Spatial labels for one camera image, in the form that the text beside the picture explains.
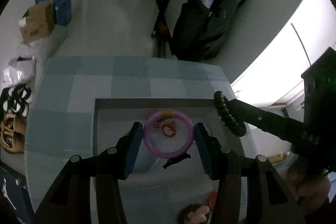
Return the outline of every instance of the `blue box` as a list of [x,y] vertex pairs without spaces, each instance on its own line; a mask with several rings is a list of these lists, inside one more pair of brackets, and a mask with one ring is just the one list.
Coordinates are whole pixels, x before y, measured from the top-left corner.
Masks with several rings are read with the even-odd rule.
[[[35,4],[50,0],[35,0]],[[66,27],[71,21],[71,0],[53,0],[56,24]]]

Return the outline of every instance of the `red ring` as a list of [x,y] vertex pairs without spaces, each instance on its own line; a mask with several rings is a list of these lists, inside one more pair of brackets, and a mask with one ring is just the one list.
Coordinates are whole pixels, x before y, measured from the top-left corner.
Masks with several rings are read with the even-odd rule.
[[[168,127],[171,131],[172,131],[172,134],[171,135],[167,135],[166,133],[165,133],[165,128],[166,127]],[[168,138],[173,138],[173,137],[175,137],[175,135],[176,135],[176,128],[174,127],[174,126],[172,126],[171,124],[169,124],[169,123],[164,123],[163,125],[162,125],[162,127],[161,127],[161,129],[162,129],[162,133],[163,133],[163,135],[165,135],[166,137],[168,137]]]

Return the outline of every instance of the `metal rod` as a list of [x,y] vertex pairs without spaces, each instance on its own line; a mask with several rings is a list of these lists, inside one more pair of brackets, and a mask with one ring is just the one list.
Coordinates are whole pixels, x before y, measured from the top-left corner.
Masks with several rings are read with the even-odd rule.
[[299,38],[299,40],[300,40],[300,42],[301,42],[301,45],[302,45],[302,47],[303,47],[303,50],[304,50],[304,52],[305,52],[305,54],[306,54],[306,56],[307,56],[309,65],[311,66],[311,63],[310,63],[310,60],[309,60],[309,57],[308,57],[308,53],[307,53],[307,51],[306,51],[306,48],[305,48],[305,46],[303,45],[302,40],[301,40],[301,38],[300,38],[300,36],[299,36],[297,30],[295,29],[293,23],[291,23],[291,25],[292,25],[292,27],[293,27],[293,29],[294,29],[294,32],[296,33],[297,37]]

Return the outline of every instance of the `dark blue box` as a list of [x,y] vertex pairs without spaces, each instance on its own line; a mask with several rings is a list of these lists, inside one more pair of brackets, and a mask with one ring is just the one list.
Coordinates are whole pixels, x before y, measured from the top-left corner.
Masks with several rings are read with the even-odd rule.
[[5,165],[0,166],[0,195],[3,195],[17,218],[23,223],[30,224],[34,211],[30,202],[26,178],[12,171],[14,170],[5,169]]
[[[35,0],[35,4],[50,0]],[[66,27],[71,21],[71,0],[53,0],[56,24]]]

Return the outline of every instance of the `purple ring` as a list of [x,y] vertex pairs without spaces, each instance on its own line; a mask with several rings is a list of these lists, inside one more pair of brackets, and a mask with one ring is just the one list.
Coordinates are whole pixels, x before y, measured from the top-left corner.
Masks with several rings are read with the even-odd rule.
[[162,118],[161,111],[158,111],[158,112],[154,113],[152,116],[150,116],[150,118],[147,120],[147,122],[145,123],[145,126],[143,128],[143,142],[145,143],[145,146],[147,147],[149,152],[151,152],[155,156],[157,156],[159,158],[162,158],[162,159],[174,159],[174,158],[186,153],[188,151],[188,149],[191,147],[191,145],[194,141],[195,127],[194,127],[192,121],[188,118],[188,116],[183,114],[182,112],[175,111],[174,112],[174,117],[182,120],[188,128],[188,139],[187,139],[186,143],[180,149],[178,149],[174,152],[169,152],[169,153],[161,152],[161,151],[155,149],[151,145],[151,143],[149,142],[148,134],[152,129],[153,123]]

